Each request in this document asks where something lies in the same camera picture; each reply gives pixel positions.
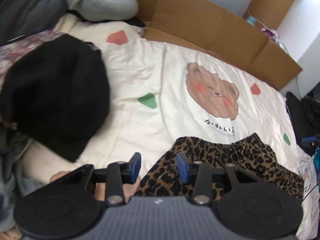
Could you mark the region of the grey neck pillow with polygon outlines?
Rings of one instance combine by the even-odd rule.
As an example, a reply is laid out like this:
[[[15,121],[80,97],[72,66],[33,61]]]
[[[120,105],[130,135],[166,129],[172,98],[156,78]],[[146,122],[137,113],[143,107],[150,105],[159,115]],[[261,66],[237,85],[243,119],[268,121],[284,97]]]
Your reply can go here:
[[[137,0],[66,0],[69,10],[92,22],[129,20],[138,15]]]

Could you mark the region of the blue cap detergent bottle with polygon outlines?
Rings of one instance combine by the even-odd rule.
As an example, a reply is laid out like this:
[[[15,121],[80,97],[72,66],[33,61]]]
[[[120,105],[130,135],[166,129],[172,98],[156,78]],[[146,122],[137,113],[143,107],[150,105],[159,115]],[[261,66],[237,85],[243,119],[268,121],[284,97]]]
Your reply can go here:
[[[247,16],[246,18],[246,22],[255,26],[256,22],[257,22],[257,19],[251,15]]]

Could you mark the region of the floral folded cloth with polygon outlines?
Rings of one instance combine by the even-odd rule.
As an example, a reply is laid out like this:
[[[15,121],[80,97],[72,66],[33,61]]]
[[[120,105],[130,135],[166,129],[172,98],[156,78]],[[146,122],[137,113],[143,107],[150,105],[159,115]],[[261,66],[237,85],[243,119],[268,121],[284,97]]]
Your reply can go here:
[[[143,37],[147,30],[147,27],[133,26],[133,28],[140,37]]]

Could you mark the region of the paisley patterned garment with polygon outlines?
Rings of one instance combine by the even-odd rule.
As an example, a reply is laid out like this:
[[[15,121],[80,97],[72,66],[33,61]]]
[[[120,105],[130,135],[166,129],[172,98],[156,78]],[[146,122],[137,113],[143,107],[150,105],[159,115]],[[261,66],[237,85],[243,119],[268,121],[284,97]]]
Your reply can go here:
[[[72,62],[103,65],[100,49],[73,35],[54,30],[20,36],[1,45],[1,83],[11,72],[19,68],[27,74],[40,70],[49,71]]]

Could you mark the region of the teal printed jersey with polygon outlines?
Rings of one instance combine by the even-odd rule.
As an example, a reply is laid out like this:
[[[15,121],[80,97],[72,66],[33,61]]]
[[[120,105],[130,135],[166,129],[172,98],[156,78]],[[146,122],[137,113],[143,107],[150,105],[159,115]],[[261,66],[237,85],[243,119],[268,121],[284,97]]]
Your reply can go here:
[[[320,170],[320,147],[317,147],[313,155],[313,163],[316,171]]]

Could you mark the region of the blue denim jeans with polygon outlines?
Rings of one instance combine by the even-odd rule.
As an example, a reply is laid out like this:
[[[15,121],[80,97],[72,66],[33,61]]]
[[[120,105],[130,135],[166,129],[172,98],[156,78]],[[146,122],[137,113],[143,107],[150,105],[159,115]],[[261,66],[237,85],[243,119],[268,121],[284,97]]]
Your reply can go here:
[[[14,208],[34,183],[23,175],[22,154],[33,140],[9,128],[1,129],[1,232],[14,227]]]

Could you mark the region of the black garment on pile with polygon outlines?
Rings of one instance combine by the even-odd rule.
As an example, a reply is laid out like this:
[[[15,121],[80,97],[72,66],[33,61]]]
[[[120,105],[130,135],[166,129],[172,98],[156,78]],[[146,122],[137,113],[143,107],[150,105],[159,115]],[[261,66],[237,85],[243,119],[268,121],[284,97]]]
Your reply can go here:
[[[1,92],[3,119],[71,162],[109,110],[110,87],[100,50],[67,34],[13,64]]]

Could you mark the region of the cream bear print bedsheet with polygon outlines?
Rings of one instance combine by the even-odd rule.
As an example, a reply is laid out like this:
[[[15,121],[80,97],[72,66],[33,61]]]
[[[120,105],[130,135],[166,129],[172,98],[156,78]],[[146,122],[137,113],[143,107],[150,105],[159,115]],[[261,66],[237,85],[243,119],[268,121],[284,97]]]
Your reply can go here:
[[[207,54],[141,38],[124,22],[90,24],[66,14],[55,26],[102,52],[111,110],[100,131],[71,163],[34,142],[23,155],[25,173],[47,183],[60,171],[96,168],[142,155],[140,175],[180,137],[231,144],[253,133],[277,162],[304,179],[300,239],[318,232],[319,193],[313,159],[296,143],[285,98],[264,81]]]

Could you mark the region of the white pillar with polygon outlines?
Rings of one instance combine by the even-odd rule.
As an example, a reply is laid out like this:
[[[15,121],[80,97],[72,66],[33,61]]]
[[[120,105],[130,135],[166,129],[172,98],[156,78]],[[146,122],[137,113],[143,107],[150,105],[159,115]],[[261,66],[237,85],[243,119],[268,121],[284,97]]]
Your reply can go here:
[[[282,90],[302,98],[319,83],[319,0],[295,0],[278,27],[289,55],[303,69]]]

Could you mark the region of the leopard print garment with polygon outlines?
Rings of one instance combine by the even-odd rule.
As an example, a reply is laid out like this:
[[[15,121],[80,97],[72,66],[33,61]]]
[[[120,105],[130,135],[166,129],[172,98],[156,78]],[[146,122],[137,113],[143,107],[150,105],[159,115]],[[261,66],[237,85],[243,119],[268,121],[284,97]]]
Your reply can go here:
[[[303,199],[302,177],[278,164],[275,152],[255,133],[232,144],[215,144],[197,137],[178,138],[140,181],[135,196],[190,198],[194,184],[181,181],[176,162],[179,153],[184,153],[191,162],[205,162],[213,168],[238,165],[298,200]]]

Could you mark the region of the purple white plastic bag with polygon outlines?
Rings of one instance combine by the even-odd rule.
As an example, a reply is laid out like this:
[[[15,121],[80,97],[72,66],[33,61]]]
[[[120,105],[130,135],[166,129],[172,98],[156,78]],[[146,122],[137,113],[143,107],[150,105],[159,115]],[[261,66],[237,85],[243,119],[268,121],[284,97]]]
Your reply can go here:
[[[269,38],[271,39],[276,45],[278,45],[283,51],[287,54],[289,53],[285,45],[283,44],[282,40],[280,39],[276,30],[268,29],[268,28],[260,28],[260,30]]]

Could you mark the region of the tall cardboard box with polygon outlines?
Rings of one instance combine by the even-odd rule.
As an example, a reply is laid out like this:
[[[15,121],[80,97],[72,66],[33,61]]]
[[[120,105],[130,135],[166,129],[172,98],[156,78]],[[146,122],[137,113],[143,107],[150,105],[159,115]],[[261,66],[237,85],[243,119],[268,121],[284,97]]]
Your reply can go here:
[[[270,29],[277,29],[293,2],[294,0],[251,0],[242,18],[246,19],[251,15],[257,20],[256,27],[265,25]]]

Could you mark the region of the brown cardboard sheet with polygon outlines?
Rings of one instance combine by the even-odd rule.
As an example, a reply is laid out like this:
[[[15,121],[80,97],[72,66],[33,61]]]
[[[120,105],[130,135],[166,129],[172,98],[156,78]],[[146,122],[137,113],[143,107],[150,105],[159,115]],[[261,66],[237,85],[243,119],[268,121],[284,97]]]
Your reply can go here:
[[[262,31],[206,0],[137,0],[144,38],[212,55],[282,90],[302,68]]]

